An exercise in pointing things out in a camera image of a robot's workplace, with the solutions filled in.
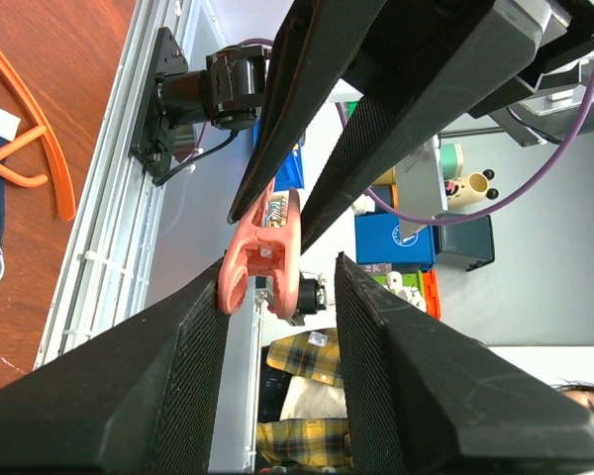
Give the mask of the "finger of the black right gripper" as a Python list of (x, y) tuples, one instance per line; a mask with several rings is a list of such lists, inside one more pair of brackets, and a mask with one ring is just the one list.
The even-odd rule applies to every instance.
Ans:
[(228, 214), (239, 221), (355, 58), (383, 1), (295, 1), (271, 49), (257, 142)]
[(529, 66), (542, 1), (389, 1), (351, 84), (363, 94), (301, 214), (308, 249), (388, 168)]

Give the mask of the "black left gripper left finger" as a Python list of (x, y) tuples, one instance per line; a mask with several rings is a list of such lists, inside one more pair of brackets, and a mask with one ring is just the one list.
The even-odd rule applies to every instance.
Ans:
[(0, 472), (206, 472), (230, 322), (219, 271), (1, 388)]

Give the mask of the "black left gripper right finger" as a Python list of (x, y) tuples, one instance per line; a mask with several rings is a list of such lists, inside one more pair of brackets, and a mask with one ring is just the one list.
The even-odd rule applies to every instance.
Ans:
[(544, 382), (336, 261), (350, 450), (361, 473), (594, 471), (594, 420)]

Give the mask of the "orange plastic hanger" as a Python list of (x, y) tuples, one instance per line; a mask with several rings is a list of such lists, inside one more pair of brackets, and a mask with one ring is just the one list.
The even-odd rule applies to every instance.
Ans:
[(0, 176), (11, 183), (24, 188), (36, 188), (49, 181), (44, 174), (24, 176), (4, 165), (2, 161), (34, 140), (41, 139), (49, 164), (58, 214), (66, 221), (76, 215), (76, 201), (68, 164), (59, 140), (42, 107), (33, 93), (0, 49), (0, 75), (19, 99), (35, 125), (28, 131), (15, 137), (11, 142), (0, 147)]

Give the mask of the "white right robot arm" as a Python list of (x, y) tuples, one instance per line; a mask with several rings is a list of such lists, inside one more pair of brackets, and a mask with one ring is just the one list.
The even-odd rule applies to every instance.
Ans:
[[(173, 124), (259, 124), (228, 219), (235, 243), (299, 256), (386, 169), (462, 114), (527, 98), (594, 51), (594, 1), (296, 1), (271, 48), (232, 46), (155, 90)], [(261, 199), (339, 80), (360, 100), (305, 206), (256, 230)]]

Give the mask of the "blue recycling bin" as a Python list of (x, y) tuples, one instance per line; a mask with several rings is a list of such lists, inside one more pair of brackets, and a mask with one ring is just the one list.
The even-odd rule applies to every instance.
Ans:
[(390, 214), (356, 217), (354, 228), (358, 264), (391, 263), (429, 271), (436, 263), (432, 228), (402, 237), (399, 220)]

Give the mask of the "person in yellow plaid shirt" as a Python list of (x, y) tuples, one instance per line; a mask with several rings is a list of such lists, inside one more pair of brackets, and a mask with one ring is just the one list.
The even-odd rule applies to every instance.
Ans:
[(285, 336), (262, 348), (255, 449), (261, 472), (353, 469), (335, 328)]

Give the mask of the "dark green trash bin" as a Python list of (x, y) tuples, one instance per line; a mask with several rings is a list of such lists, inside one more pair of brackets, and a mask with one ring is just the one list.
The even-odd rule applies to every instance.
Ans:
[(449, 226), (433, 227), (436, 262), (470, 272), (495, 261), (490, 216)]

